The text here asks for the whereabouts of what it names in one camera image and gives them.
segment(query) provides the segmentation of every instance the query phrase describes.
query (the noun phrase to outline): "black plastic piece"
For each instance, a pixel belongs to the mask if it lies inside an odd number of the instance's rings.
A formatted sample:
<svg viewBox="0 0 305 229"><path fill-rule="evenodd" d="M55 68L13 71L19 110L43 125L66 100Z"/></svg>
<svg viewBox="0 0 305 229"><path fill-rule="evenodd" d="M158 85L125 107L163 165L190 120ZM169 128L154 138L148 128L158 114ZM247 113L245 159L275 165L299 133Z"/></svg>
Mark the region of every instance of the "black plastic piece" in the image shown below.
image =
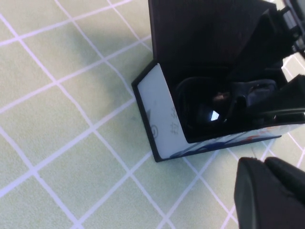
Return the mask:
<svg viewBox="0 0 305 229"><path fill-rule="evenodd" d="M154 59L183 65L230 65L263 12L263 0L148 0Z"/></svg>
<svg viewBox="0 0 305 229"><path fill-rule="evenodd" d="M238 56L229 81L250 81L274 63L292 55L296 38L276 9L262 14L251 39Z"/></svg>
<svg viewBox="0 0 305 229"><path fill-rule="evenodd" d="M273 168L277 171L275 176L266 163L254 158L239 159L234 191L239 228L305 228L305 206L282 184L280 174L289 169L283 171L283 167L277 165L273 163L273 167L277 167Z"/></svg>
<svg viewBox="0 0 305 229"><path fill-rule="evenodd" d="M241 111L233 119L291 115L305 112L305 76L298 75L286 86L263 101Z"/></svg>

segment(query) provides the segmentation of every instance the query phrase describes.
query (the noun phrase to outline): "green tiled surface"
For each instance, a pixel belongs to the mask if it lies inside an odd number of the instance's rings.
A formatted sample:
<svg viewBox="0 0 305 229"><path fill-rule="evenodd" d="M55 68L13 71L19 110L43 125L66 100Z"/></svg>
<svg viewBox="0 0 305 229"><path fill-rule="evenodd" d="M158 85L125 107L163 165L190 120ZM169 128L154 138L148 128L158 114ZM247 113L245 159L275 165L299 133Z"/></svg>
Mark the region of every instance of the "green tiled surface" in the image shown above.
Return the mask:
<svg viewBox="0 0 305 229"><path fill-rule="evenodd" d="M0 189L14 181L28 168L25 166L17 152L0 136Z"/></svg>
<svg viewBox="0 0 305 229"><path fill-rule="evenodd" d="M113 9L77 20L77 24L103 56L137 41Z"/></svg>
<svg viewBox="0 0 305 229"><path fill-rule="evenodd" d="M219 229L226 216L225 210L199 180L173 213L171 221L177 229Z"/></svg>
<svg viewBox="0 0 305 229"><path fill-rule="evenodd" d="M89 13L103 7L109 6L107 0L59 0L58 1L65 10L72 16L79 16Z"/></svg>
<svg viewBox="0 0 305 229"><path fill-rule="evenodd" d="M53 0L3 0L0 10L19 35L68 19Z"/></svg>
<svg viewBox="0 0 305 229"><path fill-rule="evenodd" d="M150 151L150 145L136 103L102 125L98 132L129 168L133 167Z"/></svg>
<svg viewBox="0 0 305 229"><path fill-rule="evenodd" d="M195 173L181 158L156 165L150 157L134 175L163 212L170 210L195 178Z"/></svg>
<svg viewBox="0 0 305 229"><path fill-rule="evenodd" d="M153 60L153 53L144 45L138 44L123 52L109 62L123 75L131 88L131 83L143 71L143 66L147 66Z"/></svg>
<svg viewBox="0 0 305 229"><path fill-rule="evenodd" d="M86 229L156 228L162 217L131 178L84 223Z"/></svg>
<svg viewBox="0 0 305 229"><path fill-rule="evenodd" d="M125 170L94 134L40 171L78 219L124 175Z"/></svg>
<svg viewBox="0 0 305 229"><path fill-rule="evenodd" d="M3 229L65 229L73 225L33 177L0 199L0 222Z"/></svg>
<svg viewBox="0 0 305 229"><path fill-rule="evenodd" d="M276 155L305 170L304 127L154 162L128 92L153 59L146 0L3 0L0 14L0 228L236 229L236 211L227 215L240 157ZM29 49L8 27L29 33ZM299 55L284 63L289 81L305 73Z"/></svg>
<svg viewBox="0 0 305 229"><path fill-rule="evenodd" d="M104 63L62 85L93 123L132 99L117 73Z"/></svg>

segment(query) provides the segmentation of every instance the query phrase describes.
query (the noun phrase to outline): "white grid line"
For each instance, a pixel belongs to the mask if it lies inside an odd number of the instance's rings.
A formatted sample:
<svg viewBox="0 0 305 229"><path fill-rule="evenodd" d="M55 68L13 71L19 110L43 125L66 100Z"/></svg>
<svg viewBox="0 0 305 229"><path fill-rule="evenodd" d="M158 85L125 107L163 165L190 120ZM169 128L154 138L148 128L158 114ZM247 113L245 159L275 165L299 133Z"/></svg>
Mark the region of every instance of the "white grid line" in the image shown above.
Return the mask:
<svg viewBox="0 0 305 229"><path fill-rule="evenodd" d="M192 189L192 187L196 184L197 180L199 180L200 175L208 168L208 166L211 164L211 162L214 160L214 158L217 156L219 150L216 150L212 156L207 160L205 165L202 167L200 172L196 174L196 177L193 179L193 181L189 184L189 186L183 191L183 193L179 196L177 201L174 203L174 205L171 207L171 209L167 212L166 216L163 218L163 220L159 223L157 226L157 229L161 229L165 224L166 221L172 216L172 214L176 211L179 204L182 202L182 200L186 197L186 195L189 193L189 191ZM189 161L183 157L183 160L188 164Z"/></svg>
<svg viewBox="0 0 305 229"><path fill-rule="evenodd" d="M127 27L129 28L129 30L132 32L132 34L136 37L136 39L138 41L141 41L141 39L139 38L139 36L136 34L136 32L133 30L133 28L130 26L130 24L127 22L127 20L121 15L121 13L116 9L116 7L110 2L110 0L107 0L107 2L109 3L109 5L112 6L112 8L114 9L114 11L119 15L119 17L123 20L123 22L127 25ZM144 45L148 50L150 50L152 52L152 49L150 47L148 47L147 44L145 44L144 42L141 42L142 45Z"/></svg>
<svg viewBox="0 0 305 229"><path fill-rule="evenodd" d="M72 19L72 16L63 8L63 6L58 2L58 0L54 0L55 3L58 5L58 7L64 12L64 14L66 14L66 16L69 19ZM77 28L77 30L79 31L79 33L81 33L81 35L84 37L84 39L88 42L88 44L93 48L93 50L98 54L98 56L104 60L104 62L111 67L116 73L117 75L120 77L120 79L122 80L126 90L129 92L129 94L134 98L134 94L132 92L132 90L130 89L129 85L127 84L126 80L124 79L124 77L122 76L122 74L112 65L110 64L105 58L104 56L101 54L101 52L97 49L97 47L92 43L92 41L87 37L87 35L82 31L82 29L79 27L79 25L72 20L73 25Z"/></svg>
<svg viewBox="0 0 305 229"><path fill-rule="evenodd" d="M36 180L41 184L41 186L49 193L50 197L55 201L55 203L61 208L61 210L66 214L66 216L72 221L72 223L77 222L76 217L70 212L70 210L64 205L64 203L59 199L59 197L54 193L54 191L45 183L45 181L40 178L37 171L34 169L34 166L29 161L29 159L25 156L24 152L20 149L20 147L11 139L8 134L0 127L0 134L5 138L5 140L13 147L13 149L20 156L24 164L29 168L30 172L27 173L25 178L29 178L30 176L34 176Z"/></svg>
<svg viewBox="0 0 305 229"><path fill-rule="evenodd" d="M186 160L187 165L194 171L195 174L199 175L197 169ZM200 175L199 179L204 183L204 185L207 187L207 189L211 192L211 194L214 196L216 201L223 207L223 209L229 214L228 208L224 205L224 203L219 199L219 197L216 195L216 193L212 190L211 186L206 182L206 180ZM237 219L234 216L231 216L231 218L237 223Z"/></svg>
<svg viewBox="0 0 305 229"><path fill-rule="evenodd" d="M68 23L70 23L72 21L77 21L77 20L80 20L80 19L83 19L83 18L87 18L87 17L90 17L90 16L92 16L94 14L103 12L105 10L112 9L113 7L117 7L117 6L126 4L126 3L130 2L130 1L132 1L132 0L123 0L123 1L120 1L118 3L113 4L112 6L106 6L106 7L103 7L103 8L100 8L100 9L97 9L97 10L94 10L94 11L91 11L91 12L88 12L88 13L76 16L74 18L58 22L58 23L53 24L53 25L48 25L48 26L40 28L38 30L34 30L34 31L29 32L29 33L23 34L23 35L20 36L20 38L21 39L25 39L25 38L28 38L28 37L32 37L32 36L37 35L39 33L46 32L46 31L58 28L60 26L66 25L66 24L68 24ZM10 44L10 43L16 42L16 41L18 41L17 38L12 38L12 39L8 39L8 40L5 40L5 41L2 41L2 42L0 42L0 47L3 46L3 45L7 45L7 44Z"/></svg>
<svg viewBox="0 0 305 229"><path fill-rule="evenodd" d="M305 70L305 67L302 65L302 63L296 58L295 55L292 56L298 63L299 65L301 65L301 67ZM288 74L290 75L291 78L294 78L294 76L291 74L291 72L289 71L289 69L287 69L286 67L284 67L284 69L288 72ZM292 137L292 135L290 133L288 133L288 135L290 136L290 138L293 140L293 142L297 145L297 147L302 151L302 154L300 156L300 159L296 165L297 168L300 167L301 163L302 163L302 160L304 158L304 154L305 154L305 148L302 148L298 142Z"/></svg>
<svg viewBox="0 0 305 229"><path fill-rule="evenodd" d="M59 6L59 8L67 15L68 18L71 18L71 15L61 6L61 4L57 1L54 0L56 2L56 4ZM90 44L90 46L96 51L96 53L102 58L102 60L104 60L103 55L98 51L98 49L96 48L96 46L91 42L91 40L84 34L84 32L80 29L80 27L76 24L76 22L72 22L75 27L78 29L78 31L83 35L83 37L86 39L86 41ZM108 62L105 60L105 62L112 68L114 69L117 74L120 76L121 80L124 82L126 89L131 93L131 95L134 98L134 94L133 92L130 90L128 84L126 83L125 79L123 78L123 76ZM78 105L78 103L74 100L74 98L72 96L69 96L69 94L67 93L68 98L71 99L71 101L76 104L78 110L80 111L81 115L84 117L84 119L86 120L86 122L88 123L88 125L90 127L92 127L92 123L91 120L87 117L86 113L83 111L83 109L81 108L81 106ZM123 166L123 168L129 172L128 167L125 165L125 163L123 162L123 160L119 157L119 155L114 151L114 149L108 144L108 142L97 132L94 131L94 133L96 134L96 136L106 145L106 147L111 151L111 153L114 155L114 157L119 161L119 163ZM147 199L149 200L149 202L156 208L156 210L159 212L159 214L161 216L165 216L165 214L161 211L161 209L159 208L159 206L153 201L153 199L149 196L149 194L146 192L146 190L143 188L143 186L140 185L139 181L133 176L131 175L131 178L134 180L134 182L137 184L137 186L139 187L139 189L143 192L143 194L147 197Z"/></svg>
<svg viewBox="0 0 305 229"><path fill-rule="evenodd" d="M38 60L38 58L31 52L31 50L28 48L28 46L20 39L20 37L18 36L18 34L15 32L15 30L11 27L11 25L6 21L6 19L0 15L0 19L2 19L2 21L4 22L4 24L8 27L8 29L12 32L12 34L15 36L15 38L22 44L22 46L24 47L24 49L29 53L29 55L33 58L33 60L38 64L39 67L42 68L42 70L48 75L48 77L57 85L59 86L59 88L62 90L62 92L74 103L74 105L77 107L77 109L80 111L81 115L84 117L84 119L86 120L86 122L88 123L88 125L90 126L90 128L93 128L93 124L91 122L91 120L87 117L86 113L83 111L83 109L81 108L81 106L75 101L75 99L68 94L68 92L64 89L64 87L59 84L58 82L56 82L55 78L51 75L51 73L43 66L43 64ZM74 23L74 25L78 28L78 30L81 32L81 34L84 36L84 38L86 38L86 40L91 43L91 41L85 36L85 34L81 31L81 29L78 27L78 25L76 23ZM105 62L107 62L104 57L97 51L97 53L101 56L102 60L104 60ZM97 135L97 137L101 140L102 136L97 132L94 131L94 133ZM108 147L110 149L110 151L112 152L112 154L118 159L119 158L119 162L120 164L124 167L124 169L129 172L128 167L124 164L124 162L120 159L120 157L117 155L117 153L110 147L110 145L104 140L104 143L106 144L106 147ZM152 198L149 196L149 194L146 192L146 190L143 188L143 186L139 183L139 181L133 176L131 175L132 179L134 180L134 182L137 184L137 186L139 187L139 189L143 192L143 194L148 198L149 202L156 208L156 210L161 214L161 216L165 216L165 214L161 211L161 209L157 206L157 204L152 200ZM77 221L77 219L72 215L72 213L70 213L70 211L68 210L68 208L65 207L65 205L61 202L61 200L56 196L55 192L53 192L51 190L51 188L49 186L47 186L47 184L45 182L42 182L41 179L38 180L41 185L48 191L48 193L53 197L54 201L60 206L60 208L65 212L65 214L70 218L70 220L72 220L72 222L77 225L77 227L82 227L81 225L79 225L79 222Z"/></svg>
<svg viewBox="0 0 305 229"><path fill-rule="evenodd" d="M136 165L132 167L99 201L97 201L71 228L76 229L87 218L89 218L150 156L151 152L147 153Z"/></svg>
<svg viewBox="0 0 305 229"><path fill-rule="evenodd" d="M301 156L300 156L299 161L298 161L297 164L296 164L296 167L297 167L297 168L300 167L300 165L301 165L301 163L302 163L302 160L303 160L303 158L304 158L304 155L305 155L305 147L304 147L304 149L303 149L303 151L302 151L302 154L301 154Z"/></svg>
<svg viewBox="0 0 305 229"><path fill-rule="evenodd" d="M94 130L100 128L103 124L105 124L111 118L115 117L117 114L122 112L125 108L127 108L128 106L130 106L134 102L135 102L135 100L131 99L130 101L128 101L125 104L123 104L121 107L119 107L116 110L114 110L113 112L111 112L107 117L104 117L102 120L100 120L98 123L96 123L93 127L87 129L86 131L84 131L83 133L78 135L76 138L74 138L73 140L69 141L62 148L60 148L59 150L57 150L56 152L54 152L53 154L48 156L46 159L44 159L41 162L39 162L36 166L34 166L34 170L38 172L39 170L44 168L46 165L51 163L53 160L58 158L60 155L65 153L67 150L71 149L79 141L81 141L82 139L88 137L90 134L93 133ZM30 172L26 172L25 174L23 174L22 176L20 176L16 180L12 181L10 184L5 186L4 188L0 189L0 198L3 197L4 195L6 195L11 190L13 190L16 186L20 185L22 182L24 182L31 175L32 174Z"/></svg>
<svg viewBox="0 0 305 229"><path fill-rule="evenodd" d="M149 35L149 36L143 38L142 41L145 41L145 40L149 39L150 37L151 36ZM113 57L115 57L115 56L117 56L117 55L119 55L119 54L129 50L130 48L140 44L140 43L141 42L135 42L135 43L133 43L131 45L128 45L125 48L122 48L121 50L118 50L118 51L114 52L113 54L105 57L105 59L109 60L109 59L111 59L111 58L113 58ZM39 89L37 89L35 91L32 91L32 92L24 95L23 97L21 97L19 99L16 99L15 101L13 101L13 102L3 106L2 108L0 108L0 114L5 112L5 111L7 111L7 110L9 110L9 109L11 109L11 108L13 108L14 106L16 106L16 105L18 105L20 103L23 103L24 101L30 99L31 97L33 97L33 96L35 96L37 94L40 94L40 93L48 90L49 88L51 88L53 86L56 86L57 83L63 83L63 82L65 82L65 81L67 81L67 80L69 80L69 79L71 79L71 78L73 78L73 77L75 77L75 76L77 76L79 74L82 74L82 73L85 73L85 72L91 70L92 68L94 68L94 67L96 67L96 66L98 66L98 65L100 65L102 63L104 63L104 60L98 60L98 61L96 61L96 62L94 62L94 63L92 63L92 64L90 64L90 65L88 65L88 66L86 66L86 67L84 67L82 69L77 70L76 72L74 72L72 74L69 74L67 76L64 76L64 77L58 79L56 82L52 82L52 83L47 84L47 85L45 85L45 86L43 86L43 87L41 87L41 88L39 88Z"/></svg>
<svg viewBox="0 0 305 229"><path fill-rule="evenodd" d="M222 226L220 227L221 229L225 229L225 226L227 226L229 220L231 219L233 212L235 211L235 205L233 205L233 207L231 208L231 210L229 211L229 214L227 215L227 217L225 218Z"/></svg>

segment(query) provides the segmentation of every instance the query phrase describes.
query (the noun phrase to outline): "circular logo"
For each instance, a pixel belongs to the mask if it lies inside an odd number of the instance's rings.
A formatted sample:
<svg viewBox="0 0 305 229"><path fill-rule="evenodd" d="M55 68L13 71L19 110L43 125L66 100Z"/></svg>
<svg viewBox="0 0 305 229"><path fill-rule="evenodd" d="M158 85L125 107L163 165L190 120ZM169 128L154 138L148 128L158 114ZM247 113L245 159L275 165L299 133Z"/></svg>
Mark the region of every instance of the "circular logo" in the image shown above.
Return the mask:
<svg viewBox="0 0 305 229"><path fill-rule="evenodd" d="M152 135L156 139L158 137L158 128L155 125L152 125L151 129L152 129Z"/></svg>

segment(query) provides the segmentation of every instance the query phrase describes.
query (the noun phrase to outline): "open box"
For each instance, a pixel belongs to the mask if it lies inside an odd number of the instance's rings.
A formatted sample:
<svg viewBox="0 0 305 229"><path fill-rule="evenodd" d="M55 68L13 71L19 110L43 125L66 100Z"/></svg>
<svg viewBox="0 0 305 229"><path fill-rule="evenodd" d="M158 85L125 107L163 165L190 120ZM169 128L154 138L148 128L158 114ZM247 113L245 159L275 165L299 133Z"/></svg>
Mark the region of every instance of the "open box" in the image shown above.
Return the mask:
<svg viewBox="0 0 305 229"><path fill-rule="evenodd" d="M192 76L224 79L260 16L275 4L261 0L149 0L154 60L132 87L157 162L280 137L305 123L303 114L272 125L236 125L191 132L177 114L176 86ZM287 84L283 62L257 79Z"/></svg>

